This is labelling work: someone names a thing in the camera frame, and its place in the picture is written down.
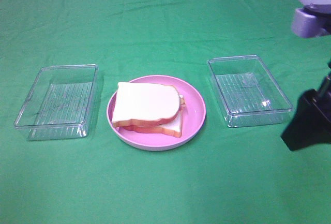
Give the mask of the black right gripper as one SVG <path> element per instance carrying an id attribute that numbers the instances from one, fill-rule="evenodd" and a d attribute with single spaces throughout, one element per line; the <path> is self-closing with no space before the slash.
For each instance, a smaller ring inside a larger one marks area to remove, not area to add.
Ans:
<path id="1" fill-rule="evenodd" d="M 296 113 L 281 135 L 291 151 L 317 144 L 330 144 L 330 73 L 318 91 L 304 92 Z"/>

